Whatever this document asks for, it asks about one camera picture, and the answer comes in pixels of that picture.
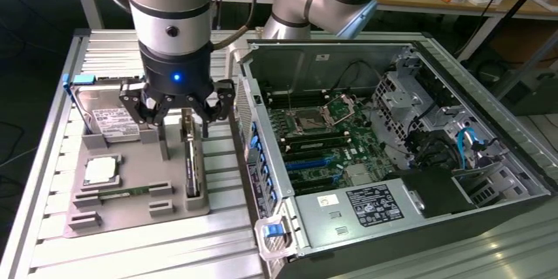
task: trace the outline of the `warning label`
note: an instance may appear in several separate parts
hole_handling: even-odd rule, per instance
[[[405,218],[386,185],[349,191],[348,197],[364,227]]]
[[[94,110],[97,124],[106,138],[139,135],[139,127],[125,108]]]

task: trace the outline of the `motherboard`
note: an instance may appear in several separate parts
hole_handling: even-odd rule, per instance
[[[349,93],[269,106],[273,130],[297,195],[384,180],[396,170],[365,106]],[[298,107],[309,103],[317,106]]]

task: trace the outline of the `aluminum extrusion table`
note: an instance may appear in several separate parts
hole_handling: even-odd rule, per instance
[[[219,41],[231,33],[217,32],[213,40]],[[386,34],[365,33],[361,38]],[[213,54],[215,79],[227,75],[229,62],[225,52]],[[141,74],[135,32],[102,30],[77,36],[65,73]],[[265,278],[229,124],[214,125],[203,143],[213,209],[207,216],[65,238],[65,211],[82,130],[79,113],[59,88],[0,264],[0,278]],[[476,238],[337,278],[558,278],[557,206],[554,199]]]

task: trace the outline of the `screw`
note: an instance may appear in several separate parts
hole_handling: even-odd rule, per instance
[[[179,33],[178,27],[170,26],[170,27],[167,27],[166,31],[167,31],[167,35],[169,36],[171,36],[171,37],[177,37],[178,36],[178,33]]]

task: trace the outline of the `power supply label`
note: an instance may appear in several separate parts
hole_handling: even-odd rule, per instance
[[[349,191],[348,197],[364,227],[405,218],[386,184]]]

